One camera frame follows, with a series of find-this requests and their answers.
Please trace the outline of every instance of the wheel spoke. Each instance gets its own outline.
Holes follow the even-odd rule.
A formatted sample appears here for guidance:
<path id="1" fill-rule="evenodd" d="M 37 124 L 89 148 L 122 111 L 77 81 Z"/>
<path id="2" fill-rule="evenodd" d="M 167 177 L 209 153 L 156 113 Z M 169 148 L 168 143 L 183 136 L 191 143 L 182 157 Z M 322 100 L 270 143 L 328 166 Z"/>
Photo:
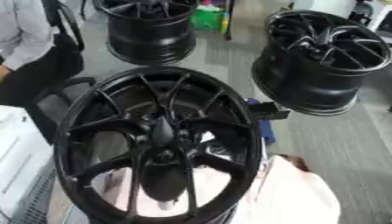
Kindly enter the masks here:
<path id="1" fill-rule="evenodd" d="M 342 33 L 345 32 L 350 32 L 352 30 L 361 30 L 359 26 L 356 25 L 342 25 L 338 26 L 335 29 L 332 30 L 331 32 L 331 39 L 335 39 L 337 36 L 339 36 Z"/>
<path id="2" fill-rule="evenodd" d="M 128 216 L 137 215 L 137 197 L 140 190 L 140 178 L 142 176 L 141 161 L 139 158 L 133 160 L 132 178 L 130 181 L 130 192 L 128 197 Z"/>
<path id="3" fill-rule="evenodd" d="M 166 115 L 167 117 L 174 119 L 174 114 L 173 114 L 173 105 L 174 101 L 177 97 L 177 94 L 179 93 L 179 87 L 181 84 L 184 83 L 186 79 L 188 79 L 191 75 L 189 73 L 184 74 L 181 76 L 181 78 L 174 84 L 174 86 L 169 90 L 167 93 L 167 99 L 166 99 Z"/>
<path id="4" fill-rule="evenodd" d="M 105 92 L 99 90 L 96 93 L 110 106 L 110 108 L 118 115 L 122 115 L 123 112 L 120 110 L 120 107 L 116 104 L 116 102 Z"/>
<path id="5" fill-rule="evenodd" d="M 238 164 L 234 161 L 226 160 L 212 154 L 206 153 L 201 156 L 197 156 L 195 159 L 198 164 L 207 165 L 219 172 L 230 174 L 232 178 L 239 178 L 245 172 L 245 167 L 242 164 Z"/>
<path id="6" fill-rule="evenodd" d="M 168 3 L 161 3 L 162 10 L 164 11 L 164 15 L 169 18 L 170 13 L 169 13 L 169 5 Z"/>
<path id="7" fill-rule="evenodd" d="M 140 79 L 142 80 L 143 84 L 145 87 L 147 87 L 152 94 L 152 97 L 154 98 L 154 101 L 156 104 L 159 104 L 159 96 L 158 96 L 158 91 L 150 84 L 148 80 L 145 79 L 143 75 L 139 75 Z"/>
<path id="8" fill-rule="evenodd" d="M 363 51 L 371 54 L 373 57 L 379 59 L 380 61 L 385 60 L 381 55 L 379 55 L 377 52 L 373 51 L 372 49 L 368 48 L 367 46 L 363 45 L 361 42 L 354 41 L 354 43 L 358 47 L 360 47 Z"/>
<path id="9" fill-rule="evenodd" d="M 335 49 L 337 52 L 339 52 L 340 54 L 344 55 L 346 58 L 350 59 L 355 65 L 357 65 L 360 68 L 364 68 L 364 66 L 354 57 L 352 57 L 350 54 L 348 54 L 347 52 L 345 52 L 343 49 L 338 48 L 337 46 L 333 46 L 333 49 Z"/>
<path id="10" fill-rule="evenodd" d="M 207 114 L 208 110 L 213 106 L 213 104 L 225 93 L 225 90 L 221 89 L 218 93 L 216 93 L 213 98 L 211 98 L 201 109 L 203 114 Z"/>
<path id="11" fill-rule="evenodd" d="M 326 51 L 326 53 L 324 54 L 323 58 L 321 58 L 320 64 L 323 64 L 334 51 L 336 51 L 336 49 L 334 48 L 328 49 L 328 51 Z"/>
<path id="12" fill-rule="evenodd" d="M 191 160 L 192 156 L 186 155 L 183 150 L 181 151 L 181 161 L 184 169 L 184 174 L 186 178 L 186 190 L 188 192 L 188 214 L 194 216 L 198 209 L 198 203 L 196 198 L 196 189 L 193 177 L 193 163 Z"/>
<path id="13" fill-rule="evenodd" d="M 323 18 L 325 18 L 326 22 L 330 25 L 330 27 L 335 27 L 336 24 L 328 17 L 328 16 L 323 16 Z"/>
<path id="14" fill-rule="evenodd" d="M 128 152 L 123 153 L 120 156 L 111 158 L 107 161 L 100 162 L 99 164 L 93 164 L 84 171 L 80 171 L 74 174 L 71 178 L 75 178 L 83 185 L 89 185 L 91 180 L 96 176 L 113 170 L 118 170 L 124 167 L 131 167 L 130 154 Z"/>
<path id="15" fill-rule="evenodd" d="M 302 14 L 299 15 L 302 19 L 302 21 L 304 21 L 304 24 L 306 26 L 306 29 L 308 30 L 308 33 L 311 35 L 312 38 L 316 38 L 317 34 L 316 31 L 314 30 L 312 24 L 309 22 L 309 20 Z"/>
<path id="16" fill-rule="evenodd" d="M 296 40 L 294 43 L 292 43 L 291 45 L 289 45 L 289 46 L 287 47 L 287 49 L 291 49 L 291 48 L 293 48 L 294 46 L 301 45 L 301 44 L 304 43 L 305 41 L 310 41 L 310 42 L 312 42 L 313 40 L 312 40 L 311 38 L 309 38 L 309 37 L 302 37 L 302 38 L 299 38 L 299 39 Z"/>
<path id="17" fill-rule="evenodd" d="M 96 122 L 85 123 L 80 126 L 72 127 L 69 131 L 73 133 L 97 133 L 105 130 L 120 131 L 120 132 L 136 132 L 145 134 L 146 130 L 136 122 L 130 119 L 117 118 L 112 116 L 110 118 L 102 119 Z"/>

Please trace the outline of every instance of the black wheel rim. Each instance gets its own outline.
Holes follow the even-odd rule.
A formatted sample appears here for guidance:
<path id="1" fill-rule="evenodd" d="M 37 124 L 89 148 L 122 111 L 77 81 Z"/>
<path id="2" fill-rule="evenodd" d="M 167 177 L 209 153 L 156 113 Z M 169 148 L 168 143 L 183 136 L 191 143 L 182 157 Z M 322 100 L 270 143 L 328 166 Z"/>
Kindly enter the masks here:
<path id="1" fill-rule="evenodd" d="M 335 73 L 368 73 L 390 62 L 385 42 L 354 21 L 308 10 L 274 15 L 268 21 L 269 39 Z"/>
<path id="2" fill-rule="evenodd" d="M 148 93 L 150 99 L 143 105 L 131 105 L 127 98 L 124 104 L 121 97 L 130 89 Z M 190 103 L 196 101 L 183 102 L 187 93 L 204 93 L 199 95 L 199 100 L 203 100 L 198 107 Z M 91 116 L 95 103 L 101 105 L 99 111 L 108 113 L 91 121 L 86 118 Z M 135 112 L 134 109 L 141 107 L 149 112 Z M 147 123 L 141 119 L 146 116 L 150 117 Z M 86 146 L 88 142 L 84 142 L 85 139 L 103 130 L 124 134 L 129 151 L 91 167 L 80 168 L 72 153 Z M 103 223 L 210 223 L 231 213 L 253 182 L 262 147 L 258 130 L 243 99 L 231 87 L 192 70 L 146 67 L 120 73 L 84 94 L 59 127 L 54 156 L 59 180 L 67 195 L 91 218 Z M 228 161 L 200 150 L 200 142 L 194 138 L 204 131 L 213 132 L 229 151 L 233 150 L 231 153 L 235 154 L 236 159 Z M 143 143 L 137 141 L 139 136 L 143 136 Z M 189 199 L 188 211 L 165 218 L 143 217 L 137 213 L 135 200 L 141 185 L 141 175 L 137 174 L 147 167 L 146 162 L 151 157 L 163 151 L 170 151 L 183 169 Z M 231 177 L 227 187 L 204 206 L 197 205 L 195 196 L 193 167 L 197 165 L 209 165 Z M 111 206 L 91 188 L 91 181 L 98 174 L 123 167 L 136 171 L 136 175 L 132 175 L 128 211 Z"/>
<path id="3" fill-rule="evenodd" d="M 101 5 L 116 18 L 152 21 L 187 17 L 196 8 L 194 0 L 101 0 Z"/>

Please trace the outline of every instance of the floor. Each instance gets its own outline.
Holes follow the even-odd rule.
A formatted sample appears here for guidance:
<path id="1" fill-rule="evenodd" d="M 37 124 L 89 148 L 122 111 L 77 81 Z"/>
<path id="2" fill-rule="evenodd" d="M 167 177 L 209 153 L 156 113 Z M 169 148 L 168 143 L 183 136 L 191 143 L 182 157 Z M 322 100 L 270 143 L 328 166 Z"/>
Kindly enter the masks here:
<path id="1" fill-rule="evenodd" d="M 268 100 L 252 83 L 250 66 L 265 45 L 265 18 L 287 2 L 238 0 L 234 40 L 226 42 L 219 34 L 198 31 L 197 48 L 176 66 L 210 74 L 243 97 Z M 67 4 L 73 10 L 79 7 L 79 1 L 68 0 Z M 104 45 L 105 16 L 95 13 L 91 6 L 87 14 L 87 21 L 81 23 L 87 44 L 86 70 L 80 76 L 103 79 L 135 67 L 108 53 Z M 300 156 L 325 179 L 341 203 L 341 224 L 388 223 L 392 218 L 390 83 L 392 66 L 367 77 L 360 90 L 360 101 L 344 115 L 315 117 L 294 112 L 288 120 L 273 122 L 277 143 L 269 151 Z M 58 185 L 53 196 L 49 223 L 58 224 L 64 219 L 69 202 Z"/>

